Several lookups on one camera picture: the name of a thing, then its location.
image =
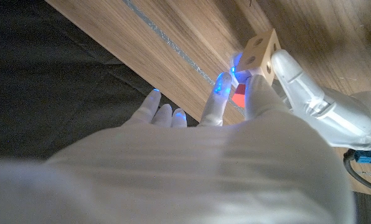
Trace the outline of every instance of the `white sleeve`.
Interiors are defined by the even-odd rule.
[[[287,113],[266,112],[253,122],[222,128],[106,129],[36,167],[46,174],[34,178],[74,207],[71,218],[90,223],[355,219],[339,158],[317,132]],[[39,202],[32,215],[54,207]],[[51,217],[62,217],[62,210],[52,211],[57,213]]]

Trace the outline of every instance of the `blue connector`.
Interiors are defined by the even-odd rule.
[[[358,163],[371,164],[371,151],[356,151],[354,159]]]

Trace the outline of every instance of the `red object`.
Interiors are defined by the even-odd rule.
[[[242,108],[245,108],[245,88],[244,84],[239,84],[232,98],[234,103]]]

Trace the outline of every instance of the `wooden surface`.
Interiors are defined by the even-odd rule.
[[[318,84],[348,95],[371,90],[371,1],[47,2],[197,120],[212,86],[195,66],[215,80],[229,69],[231,54],[241,51],[257,33],[273,27],[281,48]],[[129,2],[143,15],[135,13]],[[146,17],[195,65],[152,30]],[[224,123],[241,120],[243,116],[227,106]],[[358,168],[371,173],[371,165]],[[355,182],[353,186],[358,192],[371,194],[364,186]]]

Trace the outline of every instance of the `hole in wooden block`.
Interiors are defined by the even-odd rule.
[[[248,59],[248,61],[247,61],[247,64],[252,63],[255,59],[256,59],[255,56],[250,57],[250,58]]]
[[[263,41],[263,38],[259,38],[258,40],[256,40],[256,42],[254,43],[254,45],[257,46],[257,45],[259,45],[262,41]]]
[[[270,74],[271,73],[271,64],[270,62],[267,62],[267,72]]]

